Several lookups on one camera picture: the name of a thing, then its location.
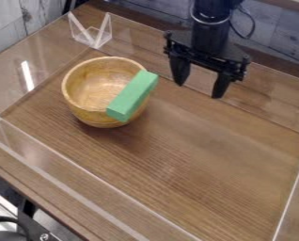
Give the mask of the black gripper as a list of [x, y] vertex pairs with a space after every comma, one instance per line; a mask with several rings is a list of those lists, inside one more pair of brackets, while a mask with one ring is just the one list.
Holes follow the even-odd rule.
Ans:
[[169, 58], [175, 83], [179, 86], [184, 84], [191, 65], [197, 65], [217, 73], [211, 98], [220, 99], [231, 81], [244, 80], [247, 66], [251, 63], [249, 55], [229, 41], [216, 55], [196, 50], [191, 45], [192, 32], [189, 30], [167, 30], [163, 32], [163, 37], [165, 39], [163, 52]]

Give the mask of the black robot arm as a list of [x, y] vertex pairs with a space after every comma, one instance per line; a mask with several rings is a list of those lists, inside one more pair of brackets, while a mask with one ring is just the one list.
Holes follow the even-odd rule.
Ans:
[[224, 97], [232, 82], [243, 81], [249, 55], [228, 40], [233, 10], [244, 0], [193, 0], [189, 9], [192, 26], [187, 30], [163, 33], [163, 52], [169, 59], [172, 78], [183, 86], [191, 73], [191, 65], [217, 74], [211, 97]]

